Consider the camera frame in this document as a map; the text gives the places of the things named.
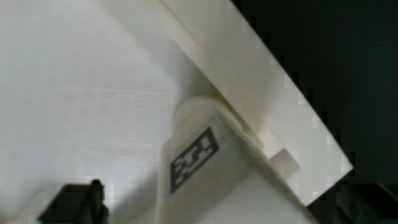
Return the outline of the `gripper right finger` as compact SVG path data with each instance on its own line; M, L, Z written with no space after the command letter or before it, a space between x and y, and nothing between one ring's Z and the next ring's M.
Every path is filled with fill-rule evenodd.
M318 224L398 224L398 184L341 182L308 208Z

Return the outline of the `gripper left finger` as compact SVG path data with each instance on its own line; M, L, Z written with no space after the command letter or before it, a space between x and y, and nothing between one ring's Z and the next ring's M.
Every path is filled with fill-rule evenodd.
M105 186L94 179L89 184L66 184L37 217L39 224L109 224Z

